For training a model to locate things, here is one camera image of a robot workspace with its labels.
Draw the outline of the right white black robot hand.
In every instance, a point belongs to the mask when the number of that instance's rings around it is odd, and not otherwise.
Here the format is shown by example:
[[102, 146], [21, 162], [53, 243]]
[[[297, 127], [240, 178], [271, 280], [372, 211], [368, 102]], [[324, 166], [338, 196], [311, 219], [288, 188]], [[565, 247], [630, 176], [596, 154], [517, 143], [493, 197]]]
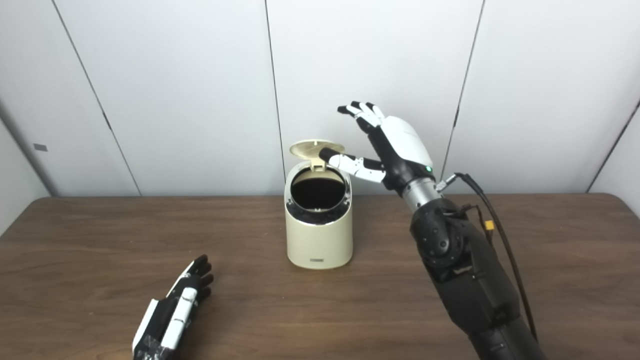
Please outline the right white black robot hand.
[[411, 182], [435, 180], [434, 163], [418, 133], [407, 121], [384, 115], [370, 102], [353, 101], [337, 110], [356, 121], [379, 159], [357, 157], [325, 146], [318, 153], [322, 161], [355, 178], [381, 183], [399, 196]]

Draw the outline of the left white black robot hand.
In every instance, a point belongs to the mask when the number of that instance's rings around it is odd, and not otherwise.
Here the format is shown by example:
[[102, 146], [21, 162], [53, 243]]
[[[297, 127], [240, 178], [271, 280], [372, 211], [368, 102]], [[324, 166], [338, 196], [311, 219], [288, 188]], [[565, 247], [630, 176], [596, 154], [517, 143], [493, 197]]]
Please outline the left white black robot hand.
[[183, 337], [211, 295], [212, 265], [206, 254], [188, 264], [166, 296], [151, 299], [132, 340], [133, 360], [178, 360]]

